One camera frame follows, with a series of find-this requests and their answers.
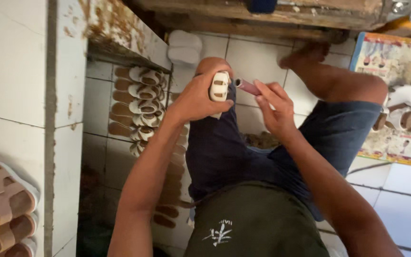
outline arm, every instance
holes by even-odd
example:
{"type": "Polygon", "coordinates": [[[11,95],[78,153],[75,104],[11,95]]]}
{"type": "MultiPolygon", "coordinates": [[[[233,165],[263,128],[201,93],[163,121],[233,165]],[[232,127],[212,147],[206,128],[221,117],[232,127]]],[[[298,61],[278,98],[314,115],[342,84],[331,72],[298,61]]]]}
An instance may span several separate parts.
{"type": "Polygon", "coordinates": [[[123,186],[108,256],[151,256],[150,220],[163,189],[164,177],[183,125],[211,114],[226,112],[233,102],[212,102],[208,89],[219,70],[217,64],[195,77],[172,104],[155,135],[134,164],[123,186]]]}
{"type": "Polygon", "coordinates": [[[337,231],[351,257],[401,256],[370,204],[329,164],[294,125],[293,102],[277,83],[255,81],[264,122],[296,162],[313,201],[337,231]]]}

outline dark green shirt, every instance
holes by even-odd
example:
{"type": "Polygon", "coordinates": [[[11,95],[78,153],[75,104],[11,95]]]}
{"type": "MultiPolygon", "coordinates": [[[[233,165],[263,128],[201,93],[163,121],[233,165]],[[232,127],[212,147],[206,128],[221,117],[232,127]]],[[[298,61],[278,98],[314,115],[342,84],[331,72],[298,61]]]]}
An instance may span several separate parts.
{"type": "Polygon", "coordinates": [[[196,208],[187,257],[328,257],[309,210],[262,182],[222,190],[196,208]]]}

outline white foam pad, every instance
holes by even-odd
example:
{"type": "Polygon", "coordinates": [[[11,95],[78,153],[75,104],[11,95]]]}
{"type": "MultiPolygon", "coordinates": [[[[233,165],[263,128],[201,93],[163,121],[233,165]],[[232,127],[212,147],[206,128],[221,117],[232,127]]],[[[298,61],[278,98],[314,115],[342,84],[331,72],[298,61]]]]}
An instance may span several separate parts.
{"type": "Polygon", "coordinates": [[[183,30],[174,30],[169,34],[169,48],[187,47],[195,49],[198,53],[202,50],[202,41],[195,35],[183,30]]]}
{"type": "Polygon", "coordinates": [[[196,65],[199,62],[200,52],[186,47],[169,47],[168,57],[171,62],[180,65],[196,65]]]}

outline foot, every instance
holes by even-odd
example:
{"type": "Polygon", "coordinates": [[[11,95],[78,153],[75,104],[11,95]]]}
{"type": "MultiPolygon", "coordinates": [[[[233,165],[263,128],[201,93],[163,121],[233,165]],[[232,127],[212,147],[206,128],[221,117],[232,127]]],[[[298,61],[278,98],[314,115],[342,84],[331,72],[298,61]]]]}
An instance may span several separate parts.
{"type": "Polygon", "coordinates": [[[326,55],[329,53],[328,43],[311,42],[306,44],[300,50],[290,54],[289,56],[279,61],[279,66],[282,69],[289,69],[289,66],[298,59],[308,59],[313,62],[323,62],[326,55]]]}

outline tiled floor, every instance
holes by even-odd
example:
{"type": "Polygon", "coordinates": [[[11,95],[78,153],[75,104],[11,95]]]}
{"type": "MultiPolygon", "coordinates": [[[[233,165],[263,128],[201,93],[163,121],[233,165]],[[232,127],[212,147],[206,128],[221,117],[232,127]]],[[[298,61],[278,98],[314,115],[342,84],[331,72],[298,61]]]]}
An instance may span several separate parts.
{"type": "MultiPolygon", "coordinates": [[[[277,67],[277,59],[291,53],[302,46],[303,42],[292,40],[273,40],[237,35],[200,33],[203,40],[202,57],[216,56],[225,58],[235,70],[236,76],[248,81],[259,79],[263,82],[277,81],[294,102],[294,121],[300,126],[311,113],[317,102],[305,87],[304,83],[291,70],[277,67]]],[[[354,50],[354,40],[349,39],[342,45],[331,47],[331,53],[325,63],[341,68],[349,66],[354,50]]],[[[124,180],[134,162],[129,158],[127,150],[132,144],[124,138],[107,138],[108,104],[112,86],[112,68],[109,64],[94,64],[87,70],[87,89],[85,93],[85,121],[83,138],[83,160],[93,168],[99,169],[105,178],[105,196],[113,203],[113,212],[120,196],[124,180]]],[[[194,74],[194,67],[174,65],[171,93],[180,93],[194,74]]],[[[263,117],[253,96],[238,90],[237,123],[241,132],[260,133],[266,131],[263,117]]],[[[357,157],[350,170],[382,161],[357,157]]],[[[186,187],[190,178],[186,175],[182,180],[182,198],[187,200],[186,187]]],[[[353,187],[372,205],[380,215],[395,242],[405,249],[411,249],[411,167],[405,165],[385,165],[365,171],[353,173],[347,177],[353,187]]],[[[188,211],[181,211],[176,219],[177,226],[168,230],[154,227],[153,238],[162,248],[170,249],[175,255],[181,255],[186,248],[191,228],[186,224],[188,211]]],[[[318,223],[318,227],[329,233],[322,233],[323,241],[332,247],[343,247],[340,239],[331,234],[334,230],[326,222],[318,223]]],[[[411,251],[404,251],[411,257],[411,251]]]]}

